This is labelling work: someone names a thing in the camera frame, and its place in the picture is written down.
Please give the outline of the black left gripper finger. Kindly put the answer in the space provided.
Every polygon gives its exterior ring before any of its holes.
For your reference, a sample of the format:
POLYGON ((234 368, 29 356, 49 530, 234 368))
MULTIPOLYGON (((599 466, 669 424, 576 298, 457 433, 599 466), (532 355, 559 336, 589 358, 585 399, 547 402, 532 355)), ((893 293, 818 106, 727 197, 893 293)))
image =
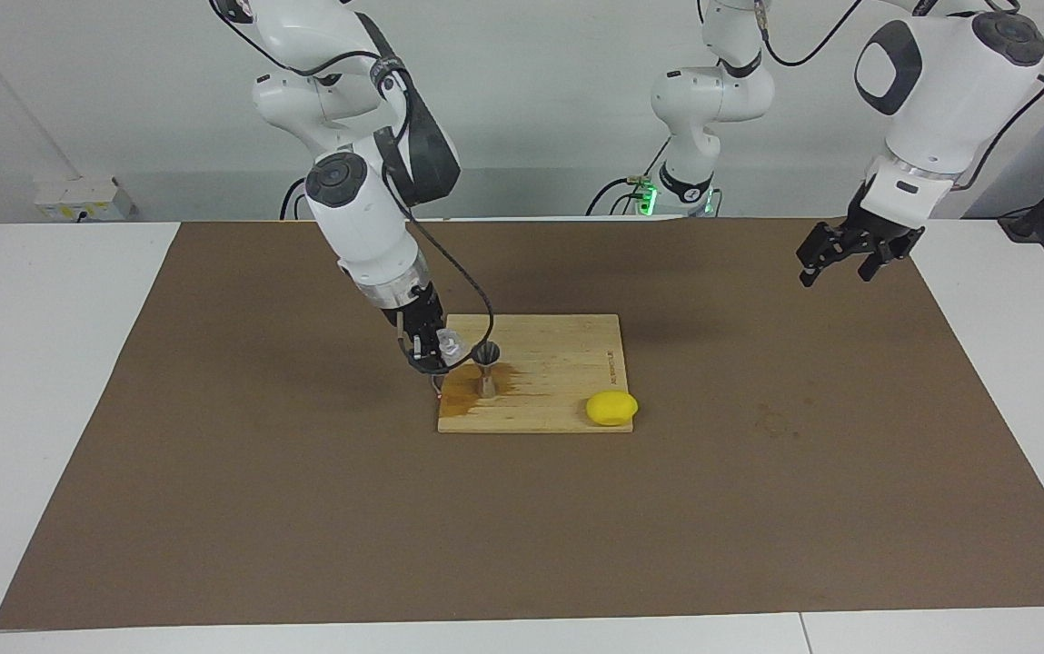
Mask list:
POLYGON ((837 229, 827 223, 816 223, 797 248, 797 261, 801 264, 800 284, 811 287, 825 268, 849 256, 850 250, 843 246, 837 229))
POLYGON ((903 246, 870 246, 865 261, 859 265, 858 276, 863 281, 871 281, 883 266, 903 260, 905 256, 907 249, 903 246))

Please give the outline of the steel cocktail jigger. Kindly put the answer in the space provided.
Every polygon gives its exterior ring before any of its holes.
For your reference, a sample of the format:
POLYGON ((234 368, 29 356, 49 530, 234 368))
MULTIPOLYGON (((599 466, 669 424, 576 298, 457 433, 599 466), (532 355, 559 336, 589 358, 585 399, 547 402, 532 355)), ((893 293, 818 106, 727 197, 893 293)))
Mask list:
POLYGON ((492 399, 497 396, 497 386, 493 377, 493 369, 501 359, 501 349, 496 342, 483 341, 477 344, 472 351, 472 360, 479 370, 477 377, 477 394, 482 399, 492 399))

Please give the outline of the bamboo cutting board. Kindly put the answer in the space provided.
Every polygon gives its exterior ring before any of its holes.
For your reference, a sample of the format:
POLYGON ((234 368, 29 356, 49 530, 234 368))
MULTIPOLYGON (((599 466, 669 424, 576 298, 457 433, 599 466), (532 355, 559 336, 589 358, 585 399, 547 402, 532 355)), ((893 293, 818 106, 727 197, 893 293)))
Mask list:
POLYGON ((498 314, 490 340, 501 349, 491 368, 495 394, 479 393, 480 369, 472 361, 442 386, 438 433, 632 433, 597 425, 587 402, 604 391, 627 391, 620 318, 616 314, 498 314))

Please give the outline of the yellow lemon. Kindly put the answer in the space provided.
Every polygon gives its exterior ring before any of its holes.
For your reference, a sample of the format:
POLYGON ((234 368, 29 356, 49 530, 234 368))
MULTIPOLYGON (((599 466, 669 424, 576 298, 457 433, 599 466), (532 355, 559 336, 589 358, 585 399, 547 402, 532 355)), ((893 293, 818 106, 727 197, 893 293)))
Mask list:
POLYGON ((593 425, 618 428, 631 425, 638 410, 637 398, 627 391, 601 391, 585 402, 584 412, 593 425))

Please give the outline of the brown table mat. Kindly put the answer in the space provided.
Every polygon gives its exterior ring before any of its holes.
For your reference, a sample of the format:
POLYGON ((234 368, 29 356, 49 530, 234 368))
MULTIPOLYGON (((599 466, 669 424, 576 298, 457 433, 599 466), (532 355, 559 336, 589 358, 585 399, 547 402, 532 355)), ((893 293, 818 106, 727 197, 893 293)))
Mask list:
POLYGON ((440 434, 313 226, 187 223, 0 629, 1044 606, 1044 489, 911 261, 809 221, 434 223, 621 320, 630 434, 440 434))

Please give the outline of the white wall socket box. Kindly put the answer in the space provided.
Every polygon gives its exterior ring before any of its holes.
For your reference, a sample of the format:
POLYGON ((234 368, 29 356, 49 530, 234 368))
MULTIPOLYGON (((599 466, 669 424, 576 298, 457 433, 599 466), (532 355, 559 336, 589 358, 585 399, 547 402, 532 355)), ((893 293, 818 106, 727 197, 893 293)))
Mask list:
POLYGON ((127 221, 138 213, 114 177, 78 178, 38 186, 35 210, 54 221, 127 221))

